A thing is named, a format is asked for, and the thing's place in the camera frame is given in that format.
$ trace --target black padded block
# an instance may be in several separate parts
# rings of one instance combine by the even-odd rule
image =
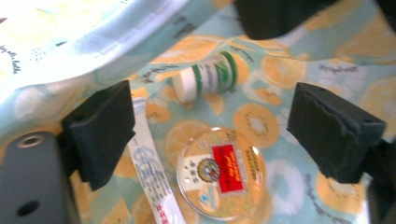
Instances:
[[[319,170],[340,183],[358,183],[369,147],[381,142],[385,122],[321,87],[298,83],[288,130]]]
[[[82,163],[82,171],[93,190],[112,176],[134,136],[134,111],[129,82],[99,91],[63,119],[64,134],[72,141]]]

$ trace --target bottle label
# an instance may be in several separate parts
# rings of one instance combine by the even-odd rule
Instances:
[[[199,93],[226,91],[233,84],[232,68],[224,55],[217,55],[197,65],[200,77],[197,83],[202,86]]]

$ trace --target round logo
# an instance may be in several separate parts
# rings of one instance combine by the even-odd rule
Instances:
[[[217,181],[220,175],[218,163],[213,159],[204,159],[198,163],[198,176],[207,183]]]

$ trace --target round container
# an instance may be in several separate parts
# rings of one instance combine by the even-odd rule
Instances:
[[[236,80],[235,60],[225,51],[172,77],[177,98],[182,103],[193,101],[201,94],[227,91],[233,88]]]
[[[254,214],[265,189],[262,154],[230,128],[192,138],[178,159],[177,182],[187,202],[217,220]]]

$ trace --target clear plastic lid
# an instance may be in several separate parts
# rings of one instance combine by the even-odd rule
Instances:
[[[241,133],[212,128],[192,138],[184,148],[177,182],[187,202],[207,217],[249,217],[265,189],[264,160]]]

